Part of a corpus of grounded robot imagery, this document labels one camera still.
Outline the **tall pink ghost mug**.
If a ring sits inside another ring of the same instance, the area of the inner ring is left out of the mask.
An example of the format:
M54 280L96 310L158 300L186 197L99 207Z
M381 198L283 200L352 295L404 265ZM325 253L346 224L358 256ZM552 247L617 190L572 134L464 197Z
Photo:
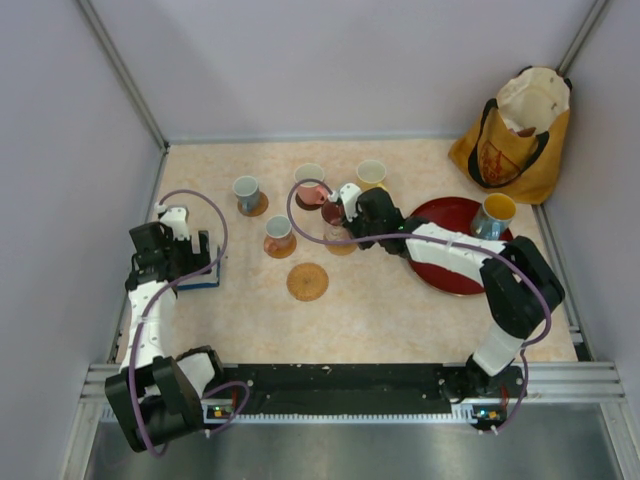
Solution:
M348 230L343 226L342 206L327 200L321 208L323 219L323 238L333 246L343 246L350 239Z

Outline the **small pink mug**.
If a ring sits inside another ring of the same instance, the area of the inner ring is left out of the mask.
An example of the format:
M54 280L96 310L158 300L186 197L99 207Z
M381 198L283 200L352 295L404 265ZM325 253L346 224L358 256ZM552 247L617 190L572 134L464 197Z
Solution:
M293 240L292 225L287 216L271 217L265 226L266 238L264 250L268 254L283 251L291 245Z

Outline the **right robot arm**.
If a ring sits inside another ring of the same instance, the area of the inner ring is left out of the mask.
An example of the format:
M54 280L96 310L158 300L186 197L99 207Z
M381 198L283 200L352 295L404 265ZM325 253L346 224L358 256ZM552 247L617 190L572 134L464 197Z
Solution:
M381 187L347 183L331 194L341 225L361 249L380 245L414 266L431 270L439 289L469 283L485 295L493 323L459 373L447 376L443 395L460 401L498 389L516 355L539 342L565 290L535 243L525 236L485 233L444 199L405 216ZM437 208L444 208L437 213Z

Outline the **dark walnut coaster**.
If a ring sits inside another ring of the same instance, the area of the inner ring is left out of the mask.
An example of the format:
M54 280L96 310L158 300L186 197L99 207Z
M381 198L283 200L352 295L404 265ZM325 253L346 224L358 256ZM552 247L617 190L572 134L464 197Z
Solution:
M296 204L297 204L297 206L299 208L301 208L302 210L305 210L305 211L319 210L324 205L323 202L321 202L319 204L307 204L301 199L301 197L298 194L295 195L295 202L296 202Z

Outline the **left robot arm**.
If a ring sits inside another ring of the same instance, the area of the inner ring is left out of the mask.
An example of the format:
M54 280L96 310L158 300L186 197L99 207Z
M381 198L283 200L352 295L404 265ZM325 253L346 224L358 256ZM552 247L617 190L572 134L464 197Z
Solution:
M174 214L129 232L135 252L125 290L131 307L129 343L105 394L135 452L168 444L204 425L202 394L216 396L227 374L209 346L168 355L178 298L176 280L212 273L209 235L191 235Z

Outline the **pink mug white inside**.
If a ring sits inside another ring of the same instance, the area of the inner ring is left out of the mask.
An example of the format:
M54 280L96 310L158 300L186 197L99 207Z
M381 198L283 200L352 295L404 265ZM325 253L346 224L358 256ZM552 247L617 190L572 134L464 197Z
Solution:
M328 191L323 186L325 172L314 163L299 166L294 172L294 179L299 182L296 195L305 207L319 208L327 199Z

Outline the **light wood coaster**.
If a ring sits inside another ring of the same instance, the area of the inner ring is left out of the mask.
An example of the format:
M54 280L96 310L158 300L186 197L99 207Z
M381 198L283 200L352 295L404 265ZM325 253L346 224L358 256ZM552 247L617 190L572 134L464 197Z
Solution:
M251 197L242 197L237 200L238 211L246 217L260 216L266 212L269 199L263 192L258 192Z
M296 247L297 240L293 234L282 238L266 236L263 243L264 252L276 259L283 259L290 256Z

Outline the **blue mug yellow inside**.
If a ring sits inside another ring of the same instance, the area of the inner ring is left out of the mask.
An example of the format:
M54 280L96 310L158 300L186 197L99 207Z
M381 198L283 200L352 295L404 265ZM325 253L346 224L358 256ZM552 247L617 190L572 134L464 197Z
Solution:
M483 240L499 240L516 215L514 200L502 193L488 195L471 222L471 235Z

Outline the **grey blue mug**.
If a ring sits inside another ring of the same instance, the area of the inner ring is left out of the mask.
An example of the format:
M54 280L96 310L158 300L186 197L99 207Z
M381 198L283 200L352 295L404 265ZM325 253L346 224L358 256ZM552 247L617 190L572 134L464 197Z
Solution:
M233 183L232 189L244 213L249 214L258 207L260 189L258 180L255 177L245 175L237 178Z

